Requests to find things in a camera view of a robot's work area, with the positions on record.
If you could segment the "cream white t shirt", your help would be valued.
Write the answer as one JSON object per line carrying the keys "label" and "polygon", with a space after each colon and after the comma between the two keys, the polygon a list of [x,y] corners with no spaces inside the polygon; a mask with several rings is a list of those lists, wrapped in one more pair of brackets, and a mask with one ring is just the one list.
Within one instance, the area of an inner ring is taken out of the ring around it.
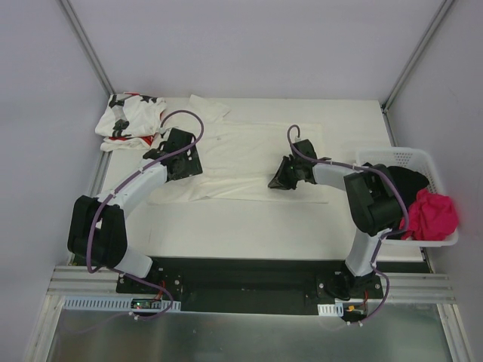
{"label": "cream white t shirt", "polygon": [[192,95],[188,110],[205,124],[197,145],[203,172],[156,189],[149,204],[206,199],[326,204],[322,187],[299,183],[295,190],[269,189],[268,183],[290,151],[286,131],[294,124],[289,100],[218,99]]}

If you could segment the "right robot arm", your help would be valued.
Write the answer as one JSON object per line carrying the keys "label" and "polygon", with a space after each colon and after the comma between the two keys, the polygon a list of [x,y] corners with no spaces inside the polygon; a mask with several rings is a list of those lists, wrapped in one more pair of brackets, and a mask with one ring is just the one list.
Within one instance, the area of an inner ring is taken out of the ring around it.
{"label": "right robot arm", "polygon": [[340,278],[340,290],[357,297],[367,287],[366,275],[376,269],[383,239],[398,233],[408,210],[389,170],[382,164],[361,167],[317,158],[309,140],[290,144],[292,154],[282,158],[268,187],[295,190],[298,182],[330,186],[346,193],[350,215],[356,227],[352,248],[344,264],[348,274]]}

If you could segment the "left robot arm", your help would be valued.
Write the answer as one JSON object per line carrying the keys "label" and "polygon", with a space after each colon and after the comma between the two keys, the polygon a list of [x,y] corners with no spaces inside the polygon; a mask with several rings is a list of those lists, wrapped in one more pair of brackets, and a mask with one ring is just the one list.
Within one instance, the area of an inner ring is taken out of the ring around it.
{"label": "left robot arm", "polygon": [[68,250],[91,266],[133,275],[133,283],[142,293],[154,292],[161,266],[129,246],[126,220],[141,201],[164,184],[202,173],[195,141],[194,134],[172,128],[168,138],[148,150],[138,168],[113,189],[95,197],[79,197],[73,207]]}

